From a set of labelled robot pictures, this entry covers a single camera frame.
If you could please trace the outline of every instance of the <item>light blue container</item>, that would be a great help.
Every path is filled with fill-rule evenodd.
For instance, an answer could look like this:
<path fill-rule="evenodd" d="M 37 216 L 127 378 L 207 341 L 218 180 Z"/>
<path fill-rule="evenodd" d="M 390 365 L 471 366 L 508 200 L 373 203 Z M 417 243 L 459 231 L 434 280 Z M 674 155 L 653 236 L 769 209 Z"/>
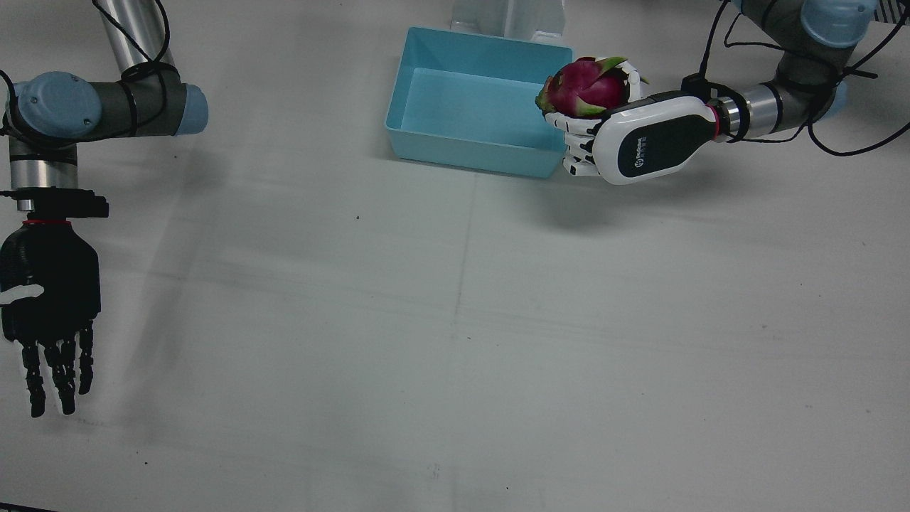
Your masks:
<path fill-rule="evenodd" d="M 548 178 L 565 146 L 534 98 L 571 61 L 564 46 L 412 27 L 386 116 L 395 154 Z"/>

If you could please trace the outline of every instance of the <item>white table surface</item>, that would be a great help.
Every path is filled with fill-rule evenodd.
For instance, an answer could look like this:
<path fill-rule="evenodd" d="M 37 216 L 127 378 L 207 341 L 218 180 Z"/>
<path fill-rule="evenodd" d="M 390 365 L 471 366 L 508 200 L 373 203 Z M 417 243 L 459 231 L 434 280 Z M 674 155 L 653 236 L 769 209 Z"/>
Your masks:
<path fill-rule="evenodd" d="M 651 92 L 697 70 L 717 6 L 567 4 L 576 55 L 629 56 Z M 30 419 L 0 343 L 0 501 L 910 509 L 910 137 L 851 159 L 709 144 L 629 187 L 423 165 L 383 121 L 408 27 L 447 26 L 450 0 L 167 8 L 211 122 L 80 147 L 81 185 L 111 203 L 74 224 L 102 262 L 96 379 L 74 415 Z M 0 14 L 14 79 L 117 78 L 88 2 Z M 820 136 L 903 125 L 908 52 L 899 35 Z M 715 54 L 732 85 L 779 58 Z"/>

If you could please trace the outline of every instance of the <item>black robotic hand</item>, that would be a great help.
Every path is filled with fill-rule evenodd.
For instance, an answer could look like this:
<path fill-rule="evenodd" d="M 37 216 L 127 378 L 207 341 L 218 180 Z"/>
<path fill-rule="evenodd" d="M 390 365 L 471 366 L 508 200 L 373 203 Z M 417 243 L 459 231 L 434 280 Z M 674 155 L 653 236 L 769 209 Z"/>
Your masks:
<path fill-rule="evenodd" d="M 92 321 L 101 311 L 97 253 L 70 222 L 27 220 L 0 248 L 0 291 L 36 284 L 44 289 L 40 295 L 3 307 L 4 336 L 22 344 L 32 417 L 45 411 L 39 345 L 63 414 L 70 415 L 76 410 L 76 343 L 81 351 L 78 392 L 85 394 L 93 376 Z"/>

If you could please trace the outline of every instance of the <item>pink dragon fruit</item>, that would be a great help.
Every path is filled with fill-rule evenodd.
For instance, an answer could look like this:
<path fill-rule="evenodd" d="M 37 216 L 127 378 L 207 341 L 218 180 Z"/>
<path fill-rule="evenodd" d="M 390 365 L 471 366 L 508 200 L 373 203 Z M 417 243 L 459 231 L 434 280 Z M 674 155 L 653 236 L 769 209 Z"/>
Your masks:
<path fill-rule="evenodd" d="M 560 112 L 572 118 L 597 118 L 609 108 L 629 101 L 625 57 L 596 60 L 584 56 L 547 78 L 534 103 L 544 114 Z"/>

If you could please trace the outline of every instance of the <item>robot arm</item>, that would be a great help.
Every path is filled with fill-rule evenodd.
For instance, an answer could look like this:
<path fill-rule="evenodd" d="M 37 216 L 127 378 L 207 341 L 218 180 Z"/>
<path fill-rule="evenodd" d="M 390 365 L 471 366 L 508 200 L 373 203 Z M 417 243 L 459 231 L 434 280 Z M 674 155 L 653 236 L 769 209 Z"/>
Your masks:
<path fill-rule="evenodd" d="M 4 336 L 22 345 L 31 416 L 45 411 L 38 347 L 52 370 L 65 415 L 92 377 L 93 320 L 101 310 L 98 258 L 71 218 L 107 217 L 108 205 L 80 189 L 76 145 L 105 138 L 198 133 L 208 109 L 198 87 L 180 81 L 168 50 L 160 0 L 93 0 L 103 14 L 117 82 L 50 72 L 15 85 L 4 115 L 12 189 L 0 192 L 27 212 L 0 248 Z"/>
<path fill-rule="evenodd" d="M 601 175 L 617 185 L 656 178 L 684 167 L 710 140 L 736 142 L 800 127 L 835 105 L 835 88 L 876 1 L 733 3 L 784 50 L 774 78 L 737 91 L 702 72 L 685 78 L 682 91 L 633 101 L 593 121 L 548 114 L 548 122 L 566 131 L 563 166 L 572 175 Z"/>

